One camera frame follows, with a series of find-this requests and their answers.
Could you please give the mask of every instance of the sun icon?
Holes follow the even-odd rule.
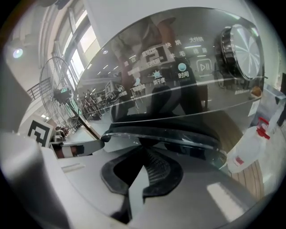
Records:
[[[159,71],[154,71],[153,76],[155,79],[162,77],[161,73]]]

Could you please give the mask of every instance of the standing fan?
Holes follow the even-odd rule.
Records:
[[[76,85],[68,64],[60,57],[50,58],[41,71],[40,94],[43,105],[58,126],[74,128],[79,121],[79,108],[73,95]]]

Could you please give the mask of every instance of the play/pause button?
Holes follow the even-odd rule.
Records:
[[[208,76],[212,73],[213,68],[210,59],[197,60],[197,70],[200,76]]]

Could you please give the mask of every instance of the red label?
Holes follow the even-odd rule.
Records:
[[[242,164],[244,163],[244,161],[241,160],[240,157],[236,157],[236,161],[237,161],[237,163],[240,164],[240,165],[242,165]]]

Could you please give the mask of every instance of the white sticker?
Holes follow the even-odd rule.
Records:
[[[259,106],[260,100],[257,100],[252,103],[252,106],[250,108],[248,116],[251,116],[257,112],[258,106]]]

